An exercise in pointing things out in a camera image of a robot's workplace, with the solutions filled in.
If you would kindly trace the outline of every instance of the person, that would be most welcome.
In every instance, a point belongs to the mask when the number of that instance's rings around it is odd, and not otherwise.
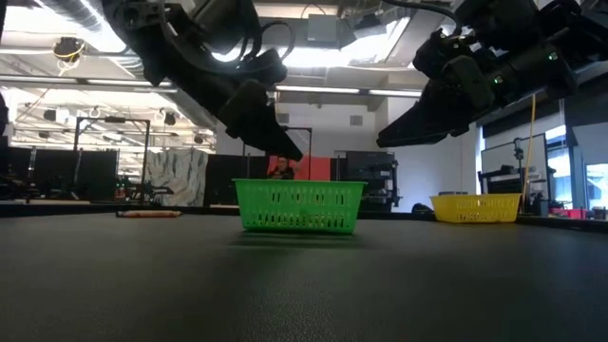
[[[287,158],[279,156],[276,159],[276,167],[268,174],[268,178],[271,180],[293,180],[295,178],[295,171],[289,165]]]

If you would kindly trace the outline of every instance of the table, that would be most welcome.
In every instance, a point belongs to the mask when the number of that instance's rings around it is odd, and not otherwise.
[[[607,341],[608,236],[360,220],[0,218],[2,341]]]

